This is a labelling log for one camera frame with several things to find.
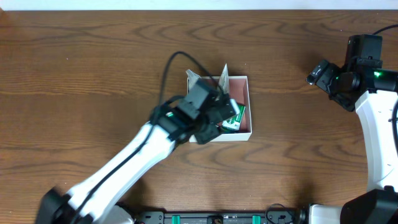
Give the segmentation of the green soap packet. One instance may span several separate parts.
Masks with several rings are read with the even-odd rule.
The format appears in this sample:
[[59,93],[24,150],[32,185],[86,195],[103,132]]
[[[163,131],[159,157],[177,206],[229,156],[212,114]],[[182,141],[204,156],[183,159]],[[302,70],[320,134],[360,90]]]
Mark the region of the green soap packet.
[[243,122],[243,116],[246,110],[244,105],[238,104],[239,113],[230,119],[222,122],[222,128],[230,131],[239,131]]

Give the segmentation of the white cosmetic tube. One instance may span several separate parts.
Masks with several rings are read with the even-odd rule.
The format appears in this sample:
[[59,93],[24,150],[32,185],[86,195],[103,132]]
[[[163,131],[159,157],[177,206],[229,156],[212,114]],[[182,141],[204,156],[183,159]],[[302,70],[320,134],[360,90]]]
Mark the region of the white cosmetic tube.
[[223,71],[221,72],[221,76],[218,81],[218,86],[222,94],[229,94],[229,72],[228,72],[227,63],[224,65]]

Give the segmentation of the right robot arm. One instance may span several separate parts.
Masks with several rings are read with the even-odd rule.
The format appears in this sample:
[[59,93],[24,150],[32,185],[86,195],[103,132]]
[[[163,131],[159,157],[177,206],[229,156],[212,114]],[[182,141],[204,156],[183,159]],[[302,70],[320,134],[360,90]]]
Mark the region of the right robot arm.
[[397,223],[397,72],[322,60],[306,81],[358,115],[368,165],[365,194],[342,207],[312,205],[308,222]]

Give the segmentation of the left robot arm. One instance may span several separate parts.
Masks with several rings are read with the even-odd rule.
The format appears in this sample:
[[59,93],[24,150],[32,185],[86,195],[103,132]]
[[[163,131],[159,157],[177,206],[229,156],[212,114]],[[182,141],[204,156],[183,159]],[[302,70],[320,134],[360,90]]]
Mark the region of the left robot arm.
[[175,96],[153,111],[134,139],[91,177],[65,195],[49,190],[41,199],[36,223],[104,223],[118,200],[154,165],[195,136],[206,144],[221,135],[218,123],[239,113],[237,102]]

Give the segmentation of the white box with pink interior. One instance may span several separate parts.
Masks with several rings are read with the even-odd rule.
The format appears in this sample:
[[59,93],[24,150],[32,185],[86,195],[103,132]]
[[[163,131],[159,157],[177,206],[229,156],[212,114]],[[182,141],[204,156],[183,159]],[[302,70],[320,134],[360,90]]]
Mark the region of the white box with pink interior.
[[226,131],[212,142],[248,141],[252,134],[251,109],[249,101],[249,87],[247,76],[233,76],[229,78],[229,96],[236,100],[241,112],[222,122]]

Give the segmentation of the clear spray bottle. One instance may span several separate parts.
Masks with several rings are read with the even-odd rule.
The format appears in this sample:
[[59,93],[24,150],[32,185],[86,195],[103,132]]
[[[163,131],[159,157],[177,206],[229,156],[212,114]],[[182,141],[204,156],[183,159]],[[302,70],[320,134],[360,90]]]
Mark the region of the clear spray bottle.
[[191,90],[194,87],[194,85],[196,84],[196,82],[199,79],[201,79],[201,76],[196,74],[196,73],[194,73],[191,70],[186,70],[186,74],[187,74],[187,77],[188,77],[188,90]]

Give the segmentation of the black mounting rail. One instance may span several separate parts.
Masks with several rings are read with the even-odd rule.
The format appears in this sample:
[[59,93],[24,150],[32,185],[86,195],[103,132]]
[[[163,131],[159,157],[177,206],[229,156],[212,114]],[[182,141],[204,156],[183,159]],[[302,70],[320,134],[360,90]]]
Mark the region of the black mounting rail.
[[304,224],[306,211],[272,208],[262,213],[164,213],[142,212],[133,216],[133,224]]

